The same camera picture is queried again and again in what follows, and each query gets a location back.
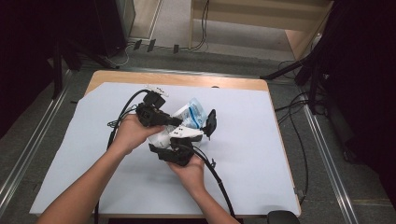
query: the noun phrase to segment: black plastic part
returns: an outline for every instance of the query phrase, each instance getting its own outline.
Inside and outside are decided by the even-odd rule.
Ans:
[[[290,211],[272,211],[267,216],[268,224],[300,224],[298,218]]]
[[[202,137],[201,135],[198,135],[198,136],[195,136],[195,137],[190,138],[190,140],[191,140],[192,142],[201,142],[202,138],[203,138],[203,137]]]
[[[209,113],[209,116],[207,116],[206,126],[202,129],[202,131],[204,131],[204,134],[206,134],[207,137],[210,137],[210,135],[212,135],[212,133],[216,130],[217,126],[218,121],[216,119],[216,110],[212,109],[212,111]]]
[[[136,109],[136,115],[140,123],[145,127],[156,125],[179,126],[182,122],[181,119],[172,118],[152,105],[139,104]]]
[[[156,41],[156,39],[152,39],[149,41],[148,52],[151,52],[154,50],[155,41]]]
[[[149,92],[145,98],[143,98],[145,105],[154,105],[157,109],[161,108],[165,104],[165,100],[161,95],[155,91]]]
[[[134,43],[134,50],[140,49],[141,44],[142,44],[142,40],[136,41],[136,43]]]
[[[191,157],[194,155],[192,151],[192,143],[186,138],[171,138],[172,149],[155,147],[152,144],[148,144],[150,151],[158,154],[158,159],[161,161],[169,161],[179,166],[185,166],[189,163]]]

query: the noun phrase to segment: wooden table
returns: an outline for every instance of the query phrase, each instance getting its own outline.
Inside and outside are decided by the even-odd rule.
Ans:
[[[191,0],[190,48],[193,20],[202,18],[205,3],[206,0]],[[299,60],[324,28],[332,3],[329,0],[210,0],[207,19],[284,29],[294,57]]]
[[[229,89],[268,91],[267,83],[262,79],[97,71],[93,74],[85,94],[94,90],[104,82],[181,85],[192,87],[217,86],[220,88]]]
[[[264,217],[273,210],[301,214],[264,80],[118,71],[93,74],[86,96],[79,101],[64,141],[37,194],[32,214],[40,215],[106,151],[111,131],[106,123],[119,114],[126,98],[143,88],[143,84],[165,85],[163,88],[170,97],[162,107],[164,111],[176,111],[180,103],[185,104],[186,99],[195,96],[207,106],[205,110],[216,108],[218,128],[210,142],[203,140],[201,150],[216,160],[216,170],[238,218]],[[213,86],[219,89],[196,88]],[[101,217],[203,217],[166,166],[149,151],[148,144],[135,149],[133,156],[122,161],[107,185],[101,197]],[[209,193],[227,209],[217,182],[208,171],[206,173],[205,185]]]

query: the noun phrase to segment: black device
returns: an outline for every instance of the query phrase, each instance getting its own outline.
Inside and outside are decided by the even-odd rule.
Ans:
[[[268,224],[300,224],[298,218],[290,211],[271,211],[267,215]]]

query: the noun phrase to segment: finger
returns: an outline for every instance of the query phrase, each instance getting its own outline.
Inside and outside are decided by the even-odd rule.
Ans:
[[[165,129],[164,126],[153,126],[146,129],[147,135],[153,135],[155,133],[160,133]]]

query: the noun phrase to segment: white tabletop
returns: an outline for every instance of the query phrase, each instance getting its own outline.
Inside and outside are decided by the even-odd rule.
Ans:
[[[160,86],[169,93],[162,107],[173,114],[191,98],[206,113],[217,111],[218,128],[201,150],[216,161],[235,214],[260,217],[273,210],[301,214],[288,160],[268,91]],[[78,102],[64,141],[30,213],[47,206],[106,151],[111,129],[124,104],[142,84],[104,83]],[[143,95],[133,103],[142,102]],[[200,217],[202,212],[165,162],[149,151],[148,141],[127,156],[100,200],[103,217]],[[219,186],[205,170],[209,193],[228,211]]]

